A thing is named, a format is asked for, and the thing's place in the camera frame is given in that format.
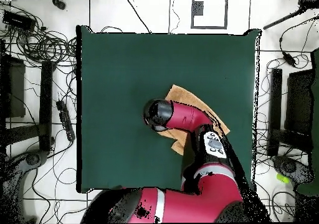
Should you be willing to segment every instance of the green object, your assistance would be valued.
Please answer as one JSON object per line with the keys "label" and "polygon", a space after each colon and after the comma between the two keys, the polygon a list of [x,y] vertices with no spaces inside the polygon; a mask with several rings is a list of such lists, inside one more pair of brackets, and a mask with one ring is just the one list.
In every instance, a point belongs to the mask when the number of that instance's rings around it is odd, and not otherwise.
{"label": "green object", "polygon": [[284,177],[282,174],[277,174],[277,179],[282,181],[283,183],[286,183],[286,184],[288,184],[290,182],[289,178],[288,177]]}
{"label": "green object", "polygon": [[82,190],[180,189],[182,157],[152,131],[143,107],[173,84],[194,93],[231,130],[247,180],[252,164],[255,42],[246,36],[94,34],[82,27]]}
{"label": "green object", "polygon": [[315,69],[315,79],[311,86],[313,94],[311,164],[314,180],[309,184],[297,186],[297,192],[303,195],[319,196],[319,49],[312,53],[312,65]]}

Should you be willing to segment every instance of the black cable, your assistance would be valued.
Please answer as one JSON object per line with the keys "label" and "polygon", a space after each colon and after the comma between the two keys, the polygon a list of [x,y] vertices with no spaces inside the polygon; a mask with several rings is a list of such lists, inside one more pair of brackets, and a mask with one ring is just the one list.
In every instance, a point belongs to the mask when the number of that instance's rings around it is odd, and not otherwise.
{"label": "black cable", "polygon": [[101,33],[104,32],[104,30],[108,29],[108,28],[113,28],[113,29],[116,29],[116,30],[119,30],[123,33],[122,29],[118,28],[118,27],[114,27],[114,26],[105,26],[102,30],[101,30]]}
{"label": "black cable", "polygon": [[31,145],[26,149],[25,152],[27,152],[31,146],[35,145],[35,144],[38,143],[38,142],[39,142],[39,141],[36,141],[36,142],[34,142],[33,144],[31,144]]}
{"label": "black cable", "polygon": [[268,195],[268,201],[269,201],[269,206],[270,206],[270,195],[268,193],[268,191],[265,190],[265,188],[263,186],[261,186],[258,182],[255,181],[255,183],[262,188],[263,191],[266,192],[266,194]]}
{"label": "black cable", "polygon": [[127,0],[128,3],[130,4],[130,6],[133,8],[135,14],[137,15],[137,17],[139,18],[139,20],[142,22],[142,24],[144,24],[145,28],[147,29],[148,33],[150,34],[151,31],[148,29],[148,27],[146,26],[146,24],[143,22],[143,20],[141,19],[141,17],[138,15],[136,9],[134,8],[134,6],[132,5],[132,3],[130,2],[130,0]]}
{"label": "black cable", "polygon": [[55,156],[55,155],[53,154],[53,155],[52,155],[52,170],[53,170],[53,174],[54,174],[55,178],[57,179],[57,181],[60,182],[61,184],[64,184],[64,185],[70,185],[70,184],[75,183],[76,180],[75,180],[74,182],[72,182],[72,183],[65,183],[65,182],[62,182],[62,181],[59,180],[59,177],[60,177],[60,176],[57,177],[57,175],[56,175],[56,173],[55,173],[55,170],[54,170],[54,166],[55,166],[55,164],[54,164],[54,156]]}
{"label": "black cable", "polygon": [[[175,13],[175,11],[174,11],[174,3],[175,3],[175,0],[173,0],[173,4],[172,4],[172,11]],[[177,13],[175,13],[175,15],[177,16],[177,18],[178,18],[178,23],[177,23],[177,26],[174,28],[174,29],[172,29],[172,31],[174,31],[175,29],[177,29],[177,27],[179,26],[179,22],[181,22],[181,19],[179,18],[179,16],[178,16],[178,14]]]}
{"label": "black cable", "polygon": [[[65,149],[63,149],[63,150],[61,150],[61,151],[59,151],[59,152],[56,152],[54,155],[56,156],[57,154],[60,154],[61,152],[64,152],[64,151],[68,150],[72,145],[73,145],[73,143],[70,143],[68,147],[66,147]],[[42,180],[51,170],[52,170],[52,168],[49,169],[36,183],[34,183],[34,185],[37,184],[40,180]],[[29,187],[29,188],[23,193],[23,195],[26,194],[31,188],[32,188],[32,187]]]}
{"label": "black cable", "polygon": [[[315,21],[316,21],[318,18],[319,18],[319,14],[318,14],[317,16],[314,16],[314,17],[312,17],[312,18],[310,18],[310,19],[307,19],[307,20],[305,20],[305,21],[303,21],[303,22],[301,22],[301,23],[299,23],[299,24],[297,24],[297,25],[295,25],[295,26],[289,27],[287,30],[285,30],[285,31],[282,33],[281,37],[279,38],[279,47],[280,47],[280,50],[282,51],[283,59],[285,59],[285,61],[286,61],[289,65],[291,65],[291,66],[293,66],[293,67],[295,67],[295,68],[299,68],[299,69],[303,69],[303,68],[305,68],[305,67],[308,65],[309,59],[308,59],[308,56],[306,56],[306,55],[303,54],[303,50],[304,50],[304,48],[305,48],[305,46],[306,46],[310,29],[312,28],[312,26],[314,25]],[[290,54],[288,54],[288,53],[286,53],[285,51],[282,50],[283,35],[284,35],[286,32],[288,32],[289,30],[291,30],[291,29],[293,29],[293,28],[296,28],[296,27],[298,27],[298,26],[300,26],[300,25],[302,25],[302,24],[305,24],[305,23],[307,23],[307,22],[310,21],[310,20],[313,20],[313,22],[312,22],[312,24],[311,24],[311,26],[310,26],[310,28],[309,28],[309,30],[308,30],[308,32],[307,32],[307,36],[306,36],[306,39],[305,39],[305,43],[304,43],[304,45],[303,45],[303,47],[302,47],[302,51],[300,52],[300,56],[301,56],[304,60],[306,60],[307,63],[306,63],[306,65],[305,65],[304,67],[296,67],[296,65],[299,64],[299,59],[298,59],[298,63],[296,63],[296,61],[295,61],[295,58],[296,58],[296,57],[292,57]]]}
{"label": "black cable", "polygon": [[[65,152],[66,152],[66,149],[64,150],[64,153],[60,156],[60,159],[53,165],[53,168],[54,168],[54,166],[61,160],[61,158],[63,157],[63,155],[65,154]],[[35,186],[35,184],[38,183],[38,181],[40,181],[43,177],[41,177],[41,179],[39,179],[39,180],[35,183],[36,177],[37,177],[37,172],[36,172],[36,176],[34,177],[34,180],[33,180],[33,182],[32,182],[32,189],[33,189],[33,191],[34,191],[38,196],[40,196],[40,195],[36,192],[34,186]],[[48,201],[48,203],[49,203],[49,207],[48,207],[48,209],[45,211],[45,213],[43,214],[43,216],[42,216],[41,221],[40,221],[39,224],[41,224],[42,220],[43,220],[44,217],[47,215],[47,213],[48,213],[48,211],[49,211],[49,209],[50,209],[50,207],[51,207],[50,201]],[[54,215],[57,217],[58,209],[55,210],[55,206],[54,206]]]}
{"label": "black cable", "polygon": [[[275,199],[275,197],[276,197],[278,194],[286,194],[286,195],[289,195],[289,196],[293,197],[294,199],[295,199],[295,196],[292,195],[291,193],[287,192],[287,191],[279,191],[279,192],[277,192],[276,194],[274,194],[274,195],[272,196],[272,211],[273,211],[273,213],[274,213],[276,219],[278,220],[278,222],[280,222],[280,220],[279,220],[279,218],[278,218],[278,216],[277,216],[277,213],[279,213],[279,212],[276,211],[275,205],[274,205],[274,204],[275,204],[274,199]],[[284,211],[284,212],[286,212],[288,215],[290,215],[290,216],[292,216],[292,217],[295,217],[295,214],[294,214],[294,212],[293,212],[293,210],[292,210],[292,207],[291,207],[289,204],[286,203],[286,204],[285,204],[285,208],[286,208],[287,210],[284,210],[283,208],[280,208],[280,209],[281,209],[281,214],[282,214],[282,212]]]}
{"label": "black cable", "polygon": [[34,177],[34,179],[33,179],[33,181],[32,181],[32,189],[33,189],[33,191],[34,191],[34,193],[35,193],[36,195],[38,195],[40,198],[43,198],[43,199],[44,199],[45,201],[47,201],[47,203],[49,204],[49,207],[47,208],[47,210],[46,210],[45,213],[43,214],[42,218],[40,219],[39,224],[41,224],[42,221],[43,221],[43,219],[44,219],[44,217],[45,217],[45,215],[47,214],[47,212],[49,211],[49,209],[50,209],[50,207],[51,207],[51,203],[50,203],[45,197],[43,197],[42,195],[40,195],[40,194],[36,191],[36,189],[34,188],[34,182],[36,181],[37,173],[38,173],[38,170],[36,169],[36,176]]}
{"label": "black cable", "polygon": [[56,204],[55,205],[59,205],[59,207],[57,208],[57,209],[55,209],[55,206],[54,206],[54,214],[46,221],[46,222],[44,222],[43,224],[46,224],[46,223],[48,223],[54,216],[56,216],[57,215],[57,212],[59,211],[59,208],[60,208],[60,202],[58,201],[58,202],[56,202]]}
{"label": "black cable", "polygon": [[[57,184],[58,184],[58,182],[61,182],[61,183],[63,183],[63,184],[66,184],[66,183],[60,181],[60,176],[61,176],[65,171],[68,171],[69,169],[75,170],[74,168],[68,167],[68,168],[64,169],[64,170],[60,173],[60,175],[57,177],[57,182],[55,183],[55,188],[54,188],[54,198],[55,198],[56,200],[57,200]],[[61,219],[62,219],[62,218],[59,220],[59,210],[56,211],[55,217],[56,217],[56,219],[57,219],[57,224],[59,224],[59,223],[63,224],[63,223],[61,222]]]}

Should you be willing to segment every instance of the cloth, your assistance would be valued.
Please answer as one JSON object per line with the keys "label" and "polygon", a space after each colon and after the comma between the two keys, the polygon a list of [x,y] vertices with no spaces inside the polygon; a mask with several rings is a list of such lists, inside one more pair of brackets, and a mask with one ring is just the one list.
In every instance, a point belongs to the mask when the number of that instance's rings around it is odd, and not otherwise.
{"label": "cloth", "polygon": [[[218,122],[220,123],[224,134],[227,135],[229,133],[229,129],[219,119],[217,114],[215,114],[215,112],[213,112],[213,110],[210,109],[210,107],[208,107],[208,105],[206,105],[198,97],[196,97],[191,92],[185,90],[184,88],[182,88],[180,86],[173,85],[171,87],[171,89],[169,90],[169,92],[168,92],[168,94],[167,94],[165,99],[166,100],[172,100],[172,101],[180,102],[180,103],[184,103],[184,104],[188,104],[188,105],[192,105],[192,106],[195,106],[195,107],[199,108],[202,111],[205,111],[207,113],[211,113],[212,116],[215,117],[218,120]],[[222,133],[221,133],[220,129],[218,128],[218,126],[214,126],[214,128],[216,129],[216,131],[221,136]],[[172,145],[172,147],[171,147],[172,150],[174,150],[175,152],[177,152],[180,155],[184,154],[184,146],[185,146],[185,142],[186,142],[187,132],[180,131],[180,130],[177,130],[177,129],[170,129],[170,130],[167,130],[167,131],[158,132],[158,134],[160,134],[162,136],[165,136],[165,137],[168,137],[168,138],[175,139],[176,142],[174,142],[174,144]]]}

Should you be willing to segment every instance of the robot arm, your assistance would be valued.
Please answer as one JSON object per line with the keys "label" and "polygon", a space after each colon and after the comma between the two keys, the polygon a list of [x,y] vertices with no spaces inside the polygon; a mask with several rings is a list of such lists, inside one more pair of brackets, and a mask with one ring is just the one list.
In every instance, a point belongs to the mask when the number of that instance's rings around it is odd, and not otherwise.
{"label": "robot arm", "polygon": [[[155,131],[180,129],[188,133],[183,156],[185,166],[181,171],[181,190],[156,187],[126,189],[123,197],[108,208],[111,210],[107,219],[103,218],[105,221],[108,223],[249,221],[249,217],[244,213],[242,197],[251,203],[256,199],[258,201],[259,198],[249,188],[247,181],[240,180],[241,177],[245,180],[242,174],[244,171],[227,138],[220,137],[214,130],[216,120],[193,106],[166,100],[149,101],[145,106],[144,119],[145,123]],[[92,202],[93,204],[97,205],[98,200]],[[262,212],[265,221],[270,221],[266,209]]]}

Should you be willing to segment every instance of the black tripod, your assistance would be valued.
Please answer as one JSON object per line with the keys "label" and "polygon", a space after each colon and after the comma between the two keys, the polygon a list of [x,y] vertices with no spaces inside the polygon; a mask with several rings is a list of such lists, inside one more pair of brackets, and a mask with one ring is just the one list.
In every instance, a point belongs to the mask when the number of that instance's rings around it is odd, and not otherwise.
{"label": "black tripod", "polygon": [[319,9],[319,0],[299,0],[298,5],[299,9],[296,12],[293,12],[292,14],[289,14],[275,22],[272,22],[271,24],[265,26],[264,30],[276,26],[277,24],[293,18],[299,14],[303,14],[308,9]]}

